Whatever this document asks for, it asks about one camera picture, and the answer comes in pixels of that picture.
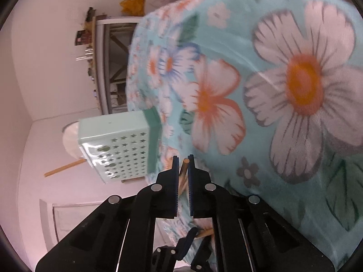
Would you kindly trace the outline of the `wooden chopstick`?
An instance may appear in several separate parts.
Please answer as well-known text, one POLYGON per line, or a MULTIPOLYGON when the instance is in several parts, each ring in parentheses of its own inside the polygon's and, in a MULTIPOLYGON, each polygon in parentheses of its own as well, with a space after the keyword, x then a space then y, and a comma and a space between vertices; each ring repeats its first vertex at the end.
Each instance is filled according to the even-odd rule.
POLYGON ((212 236, 214 234, 214 231, 212 228, 207 229, 207 230, 199 230, 198 234, 196 235, 196 239, 197 238, 204 238, 206 236, 212 236))
POLYGON ((64 170, 67 170, 67 169, 69 169, 69 168, 72 168, 72 167, 78 166, 78 165, 80 165, 80 164, 83 164, 83 163, 85 163, 86 161, 87 161, 87 160, 86 160, 86 159, 84 159, 84 158, 79 159, 79 160, 76 160, 76 161, 74 161, 74 162, 72 162, 72 163, 69 163, 69 164, 67 164, 67 165, 61 166, 60 168, 57 168, 57 169, 51 170, 51 171, 49 171, 49 172, 46 172, 46 173, 44 174, 44 177, 52 176, 52 175, 54 175, 54 174, 57 174, 57 173, 59 173, 59 172, 62 172, 62 171, 64 171, 64 170))
POLYGON ((185 179, 186 179, 186 173, 188 170, 188 165, 189 165, 189 159, 188 158, 184 158, 181 164, 181 168, 180 168, 180 172, 179 172, 179 186, 183 186, 185 183, 185 179))
POLYGON ((188 180, 187 179, 181 179, 181 180, 179 180, 179 186, 178 186, 178 196, 179 197, 186 190, 187 186, 188 186, 188 180))

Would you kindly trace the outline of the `white plastic ladle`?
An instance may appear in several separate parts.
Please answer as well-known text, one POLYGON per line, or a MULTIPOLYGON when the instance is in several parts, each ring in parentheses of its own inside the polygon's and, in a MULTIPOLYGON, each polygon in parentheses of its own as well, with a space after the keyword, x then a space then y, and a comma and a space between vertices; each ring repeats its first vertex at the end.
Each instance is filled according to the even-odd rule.
POLYGON ((62 128, 62 142, 65 151, 75 159, 82 159, 83 154, 78 143, 79 122, 74 121, 62 128))

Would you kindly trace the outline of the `white door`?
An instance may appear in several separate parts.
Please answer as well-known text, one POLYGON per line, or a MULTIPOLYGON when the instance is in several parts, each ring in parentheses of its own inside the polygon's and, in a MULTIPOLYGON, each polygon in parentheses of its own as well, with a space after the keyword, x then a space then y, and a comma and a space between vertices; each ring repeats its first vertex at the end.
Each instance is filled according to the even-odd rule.
POLYGON ((40 199, 39 211, 46 250, 50 251, 101 202, 55 204, 40 199))

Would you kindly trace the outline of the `mint green utensil basket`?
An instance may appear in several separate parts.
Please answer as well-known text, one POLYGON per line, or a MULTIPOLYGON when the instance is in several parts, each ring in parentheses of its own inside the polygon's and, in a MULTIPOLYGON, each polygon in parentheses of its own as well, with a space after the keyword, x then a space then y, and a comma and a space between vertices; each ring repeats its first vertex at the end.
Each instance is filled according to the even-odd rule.
POLYGON ((104 183, 156 171, 161 121, 155 107, 82 119, 78 145, 104 183))

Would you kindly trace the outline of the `floral blue tablecloth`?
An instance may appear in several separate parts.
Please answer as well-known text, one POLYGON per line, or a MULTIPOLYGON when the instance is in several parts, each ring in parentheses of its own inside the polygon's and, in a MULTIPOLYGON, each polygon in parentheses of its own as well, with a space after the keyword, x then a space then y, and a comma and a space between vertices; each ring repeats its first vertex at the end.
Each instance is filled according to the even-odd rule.
POLYGON ((344 0, 179 0, 133 35, 127 107, 161 119, 157 170, 194 155, 340 269, 362 241, 362 16, 344 0))

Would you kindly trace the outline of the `white long side table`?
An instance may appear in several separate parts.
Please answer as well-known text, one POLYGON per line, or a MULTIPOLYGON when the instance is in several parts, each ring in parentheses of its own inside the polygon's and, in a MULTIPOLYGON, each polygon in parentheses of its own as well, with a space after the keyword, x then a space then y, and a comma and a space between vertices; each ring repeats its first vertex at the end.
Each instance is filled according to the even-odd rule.
POLYGON ((92 20, 92 68, 102 114, 127 111, 126 82, 133 33, 140 17, 107 17, 92 20))

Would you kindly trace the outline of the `yellow plastic bag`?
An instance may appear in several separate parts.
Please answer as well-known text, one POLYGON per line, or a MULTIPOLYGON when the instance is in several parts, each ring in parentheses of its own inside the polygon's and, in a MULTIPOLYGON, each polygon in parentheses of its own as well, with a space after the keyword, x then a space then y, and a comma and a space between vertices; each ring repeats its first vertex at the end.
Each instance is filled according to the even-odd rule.
POLYGON ((131 17, 143 17, 145 15, 145 0, 123 0, 119 3, 121 12, 131 17))

